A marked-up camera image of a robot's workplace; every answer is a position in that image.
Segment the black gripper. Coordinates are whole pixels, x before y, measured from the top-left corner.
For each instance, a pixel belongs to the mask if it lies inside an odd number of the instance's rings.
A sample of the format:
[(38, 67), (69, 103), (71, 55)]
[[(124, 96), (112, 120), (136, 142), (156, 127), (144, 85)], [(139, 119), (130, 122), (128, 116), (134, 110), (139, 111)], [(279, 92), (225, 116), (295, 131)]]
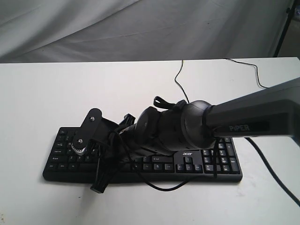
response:
[(136, 135), (145, 137), (143, 129), (148, 124), (153, 125), (153, 123), (144, 122), (141, 129), (136, 129), (134, 120), (133, 116), (126, 115), (119, 127), (109, 133), (107, 143), (94, 143), (90, 148), (90, 151), (95, 151), (95, 158), (97, 159), (96, 178), (91, 190), (103, 193), (111, 179), (127, 162), (136, 171), (137, 175), (141, 176), (134, 166), (134, 158), (150, 156), (155, 153), (169, 155), (167, 149), (152, 139), (148, 140), (144, 146), (137, 143), (135, 141)]

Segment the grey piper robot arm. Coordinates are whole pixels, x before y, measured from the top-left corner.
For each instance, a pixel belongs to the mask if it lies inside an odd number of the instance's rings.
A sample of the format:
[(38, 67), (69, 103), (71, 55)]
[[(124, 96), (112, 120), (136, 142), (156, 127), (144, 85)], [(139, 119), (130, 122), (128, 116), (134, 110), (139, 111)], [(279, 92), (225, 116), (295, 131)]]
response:
[(153, 153), (216, 148), (226, 137), (288, 136), (300, 141), (300, 81), (294, 79), (219, 105), (197, 100), (175, 104), (155, 97), (138, 119), (120, 124), (100, 118), (91, 141), (99, 148), (92, 190), (104, 192), (121, 164)]

